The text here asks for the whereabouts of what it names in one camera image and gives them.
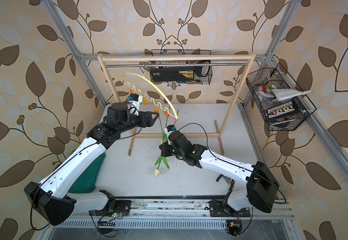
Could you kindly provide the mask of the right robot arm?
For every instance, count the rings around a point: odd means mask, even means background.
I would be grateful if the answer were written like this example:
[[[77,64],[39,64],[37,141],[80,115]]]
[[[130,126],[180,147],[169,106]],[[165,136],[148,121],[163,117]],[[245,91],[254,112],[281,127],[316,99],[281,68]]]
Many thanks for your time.
[[[208,147],[192,144],[180,131],[171,131],[168,141],[159,148],[162,157],[176,157],[189,166],[217,172],[240,184],[242,188],[227,199],[227,205],[235,211],[253,207],[272,212],[280,185],[266,164],[251,165],[223,157]]]

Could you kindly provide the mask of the white tulip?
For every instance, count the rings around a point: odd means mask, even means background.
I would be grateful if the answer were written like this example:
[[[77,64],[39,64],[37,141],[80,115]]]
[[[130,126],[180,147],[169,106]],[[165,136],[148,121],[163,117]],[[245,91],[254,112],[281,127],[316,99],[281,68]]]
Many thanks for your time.
[[[167,129],[163,127],[161,118],[159,118],[160,121],[160,126],[161,126],[161,130],[162,130],[162,140],[161,143],[166,143],[168,141],[168,137],[167,137]]]
[[[162,138],[162,144],[165,144],[168,142],[168,137],[167,137],[167,134],[163,134],[163,138]],[[162,155],[159,156],[159,158],[157,159],[156,163],[155,163],[155,170],[153,172],[153,175],[154,177],[158,177],[161,173],[160,171],[160,165],[161,164],[164,164],[166,166],[167,169],[169,169],[169,164],[168,164],[168,161],[167,161],[167,158],[163,157]]]

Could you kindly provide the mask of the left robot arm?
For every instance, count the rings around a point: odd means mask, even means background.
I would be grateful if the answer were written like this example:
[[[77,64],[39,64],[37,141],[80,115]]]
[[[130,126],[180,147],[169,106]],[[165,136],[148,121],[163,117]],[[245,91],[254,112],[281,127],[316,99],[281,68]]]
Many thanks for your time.
[[[114,103],[103,121],[92,128],[81,145],[50,175],[39,183],[30,182],[25,193],[32,205],[49,224],[57,226],[71,215],[90,211],[109,213],[115,196],[106,190],[69,196],[68,191],[79,176],[117,140],[134,128],[154,125],[159,113],[143,112],[132,105]]]

